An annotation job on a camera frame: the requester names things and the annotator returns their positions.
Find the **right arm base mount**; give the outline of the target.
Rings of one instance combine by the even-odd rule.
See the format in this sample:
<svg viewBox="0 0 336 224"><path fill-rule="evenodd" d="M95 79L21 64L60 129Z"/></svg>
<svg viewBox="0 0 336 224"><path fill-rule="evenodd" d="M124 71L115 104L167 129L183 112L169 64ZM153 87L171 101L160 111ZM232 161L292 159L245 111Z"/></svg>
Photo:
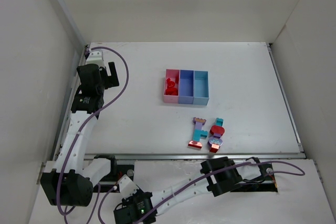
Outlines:
<svg viewBox="0 0 336 224"><path fill-rule="evenodd" d="M276 180L273 175L261 177L260 179L244 179L241 187L231 191L231 193L244 192L278 192Z"/></svg>

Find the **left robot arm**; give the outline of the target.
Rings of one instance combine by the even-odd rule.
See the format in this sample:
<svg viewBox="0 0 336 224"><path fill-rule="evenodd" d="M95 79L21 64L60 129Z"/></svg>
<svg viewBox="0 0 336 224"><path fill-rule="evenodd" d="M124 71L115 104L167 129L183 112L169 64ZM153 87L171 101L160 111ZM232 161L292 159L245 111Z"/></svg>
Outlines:
<svg viewBox="0 0 336 224"><path fill-rule="evenodd" d="M40 183L53 206L86 207L93 189L111 171L109 159L99 157L84 167L84 156L98 110L103 107L104 91L119 86L114 62L105 67L94 63L77 68L80 86L74 96L65 141L51 171L44 172Z"/></svg>

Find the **teal red purple lego stack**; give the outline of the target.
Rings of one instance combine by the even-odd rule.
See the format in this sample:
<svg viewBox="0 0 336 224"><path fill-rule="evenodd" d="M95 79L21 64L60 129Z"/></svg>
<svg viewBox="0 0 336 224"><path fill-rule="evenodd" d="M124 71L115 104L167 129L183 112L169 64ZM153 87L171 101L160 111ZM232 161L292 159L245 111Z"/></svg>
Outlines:
<svg viewBox="0 0 336 224"><path fill-rule="evenodd" d="M223 119L216 118L215 123L210 129L210 136L208 138L207 144L211 153L217 153L223 144L222 136L225 133L223 123Z"/></svg>

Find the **red legos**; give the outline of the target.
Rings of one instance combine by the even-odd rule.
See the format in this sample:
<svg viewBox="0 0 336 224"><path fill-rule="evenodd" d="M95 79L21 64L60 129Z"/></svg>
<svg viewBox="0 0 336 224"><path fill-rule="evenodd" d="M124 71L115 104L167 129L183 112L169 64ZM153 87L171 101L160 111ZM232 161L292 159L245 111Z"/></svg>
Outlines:
<svg viewBox="0 0 336 224"><path fill-rule="evenodd" d="M167 78L166 79L166 88L165 88L165 95L178 95L178 80L177 79L171 79Z"/></svg>

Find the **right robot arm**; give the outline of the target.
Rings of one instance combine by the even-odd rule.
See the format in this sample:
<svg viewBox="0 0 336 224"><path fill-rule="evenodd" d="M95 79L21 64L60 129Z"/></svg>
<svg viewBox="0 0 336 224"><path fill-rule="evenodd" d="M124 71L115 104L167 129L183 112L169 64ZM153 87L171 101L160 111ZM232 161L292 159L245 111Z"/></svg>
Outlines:
<svg viewBox="0 0 336 224"><path fill-rule="evenodd" d="M187 179L165 189L143 191L128 175L118 183L123 199L114 211L116 223L154 223L178 204L193 197L212 194L217 197L245 185L263 183L273 168L256 157L235 164L228 157L201 162L201 169Z"/></svg>

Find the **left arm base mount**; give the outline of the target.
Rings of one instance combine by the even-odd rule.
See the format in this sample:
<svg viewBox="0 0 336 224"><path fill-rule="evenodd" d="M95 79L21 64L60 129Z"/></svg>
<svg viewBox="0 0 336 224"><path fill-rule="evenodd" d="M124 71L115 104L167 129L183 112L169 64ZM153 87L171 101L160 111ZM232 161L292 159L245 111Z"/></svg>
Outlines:
<svg viewBox="0 0 336 224"><path fill-rule="evenodd" d="M123 175L128 175L130 179L133 180L134 162L118 160L114 155L96 155L92 161L99 158L107 159L111 163L110 172L99 181L102 193L106 193L109 189L116 185Z"/></svg>

